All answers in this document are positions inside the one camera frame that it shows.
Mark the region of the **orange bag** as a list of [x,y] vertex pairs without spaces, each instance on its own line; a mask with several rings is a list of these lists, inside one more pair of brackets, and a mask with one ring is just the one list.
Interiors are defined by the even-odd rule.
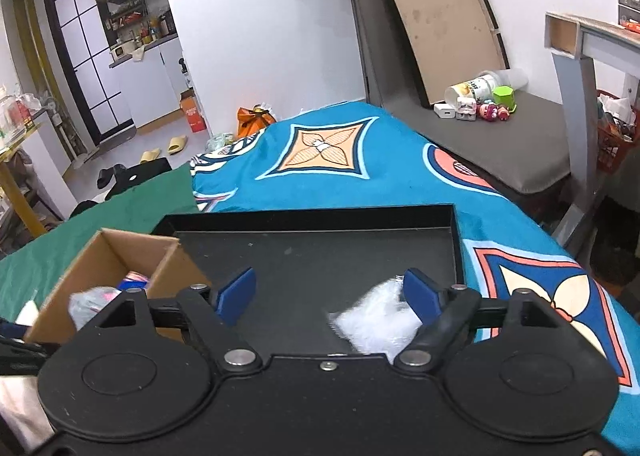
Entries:
[[239,108],[236,119],[238,120],[237,138],[254,135],[277,122],[268,104],[256,104],[253,108]]

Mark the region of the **brown cardboard box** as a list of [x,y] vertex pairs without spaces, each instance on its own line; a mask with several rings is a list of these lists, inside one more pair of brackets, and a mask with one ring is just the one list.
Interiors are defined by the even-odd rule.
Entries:
[[76,292],[115,287],[131,272],[148,277],[151,299],[171,298],[181,289],[210,281],[174,237],[103,228],[93,235],[44,300],[27,342],[64,343],[75,335],[68,301]]

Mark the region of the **grey round plush toy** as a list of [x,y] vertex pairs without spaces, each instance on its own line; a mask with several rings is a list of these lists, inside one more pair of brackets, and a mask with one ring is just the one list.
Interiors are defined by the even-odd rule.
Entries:
[[75,328],[80,330],[93,317],[118,297],[120,291],[114,287],[93,287],[70,295],[67,311]]

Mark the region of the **white charger block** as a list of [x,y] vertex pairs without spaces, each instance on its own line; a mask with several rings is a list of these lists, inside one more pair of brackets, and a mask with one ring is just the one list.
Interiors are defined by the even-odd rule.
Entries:
[[440,119],[456,119],[457,110],[446,102],[436,102],[433,111]]

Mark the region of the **red small toy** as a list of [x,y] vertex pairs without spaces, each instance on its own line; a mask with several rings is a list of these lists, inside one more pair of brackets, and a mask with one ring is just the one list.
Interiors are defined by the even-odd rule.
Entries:
[[477,106],[477,116],[487,122],[506,121],[510,119],[511,111],[504,104],[485,101]]

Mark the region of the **green small cup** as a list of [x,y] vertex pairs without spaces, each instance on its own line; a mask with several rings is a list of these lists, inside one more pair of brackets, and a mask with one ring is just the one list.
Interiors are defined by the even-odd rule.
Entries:
[[511,86],[496,86],[492,90],[492,97],[498,106],[506,108],[510,113],[513,113],[518,107],[515,100],[515,90]]

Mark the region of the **green cloth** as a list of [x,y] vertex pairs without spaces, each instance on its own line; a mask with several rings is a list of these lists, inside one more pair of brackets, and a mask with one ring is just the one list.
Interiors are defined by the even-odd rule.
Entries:
[[46,300],[76,255],[102,228],[149,234],[167,214],[195,213],[188,164],[104,201],[29,242],[0,263],[1,317]]

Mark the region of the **red basket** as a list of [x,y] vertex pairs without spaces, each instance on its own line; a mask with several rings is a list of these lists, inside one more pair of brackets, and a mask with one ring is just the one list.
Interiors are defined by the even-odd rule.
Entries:
[[639,109],[627,98],[598,90],[598,169],[613,174],[639,145]]

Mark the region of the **white towel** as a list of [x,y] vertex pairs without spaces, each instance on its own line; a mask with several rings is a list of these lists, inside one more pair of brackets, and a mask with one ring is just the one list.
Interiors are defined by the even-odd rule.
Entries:
[[[18,313],[16,323],[1,320],[1,337],[23,338],[38,315],[35,301],[28,301]],[[38,400],[35,377],[1,378],[1,417],[26,452],[36,448],[53,433]]]

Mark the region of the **orange cardboard box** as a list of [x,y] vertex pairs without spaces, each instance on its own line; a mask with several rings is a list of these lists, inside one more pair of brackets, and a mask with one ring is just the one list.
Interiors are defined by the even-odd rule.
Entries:
[[193,95],[188,92],[181,94],[180,109],[186,117],[186,121],[188,121],[189,127],[193,133],[206,130],[205,120],[201,115],[200,109],[198,109],[198,103]]

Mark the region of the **grey table leg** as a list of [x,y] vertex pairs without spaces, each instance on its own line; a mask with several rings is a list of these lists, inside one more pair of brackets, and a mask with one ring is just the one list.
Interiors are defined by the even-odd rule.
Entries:
[[546,13],[544,47],[552,52],[560,86],[570,154],[573,202],[553,231],[563,248],[577,248],[584,222],[601,198],[604,174],[598,170],[598,108],[594,64],[625,73],[625,86],[636,97],[639,84],[639,35],[617,24],[586,17]]

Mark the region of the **grey bench cushion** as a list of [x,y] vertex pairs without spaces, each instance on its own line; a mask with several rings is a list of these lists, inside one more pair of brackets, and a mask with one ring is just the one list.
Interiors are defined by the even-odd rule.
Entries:
[[366,101],[444,148],[503,194],[533,197],[563,185],[570,158],[562,107],[517,93],[518,110],[506,122],[440,119],[422,106],[409,59],[385,0],[352,0]]

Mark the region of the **white plastic bag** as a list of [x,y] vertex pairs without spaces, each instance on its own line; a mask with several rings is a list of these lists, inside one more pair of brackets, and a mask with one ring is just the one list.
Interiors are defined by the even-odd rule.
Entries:
[[216,153],[216,151],[230,145],[234,142],[235,137],[232,133],[216,133],[206,143],[206,153]]

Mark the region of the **blue tissue pack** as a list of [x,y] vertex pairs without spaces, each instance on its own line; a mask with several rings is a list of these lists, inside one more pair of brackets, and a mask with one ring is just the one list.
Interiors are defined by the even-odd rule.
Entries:
[[148,277],[138,272],[131,271],[117,285],[117,289],[119,291],[127,291],[129,289],[145,289],[148,285]]

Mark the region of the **black laptop bag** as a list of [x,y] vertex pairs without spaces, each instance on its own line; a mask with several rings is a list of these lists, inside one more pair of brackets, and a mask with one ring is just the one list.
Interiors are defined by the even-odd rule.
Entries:
[[130,168],[124,168],[120,164],[114,166],[115,184],[106,194],[105,199],[124,193],[148,181],[171,171],[171,165],[166,158],[158,158],[152,161],[140,163]]

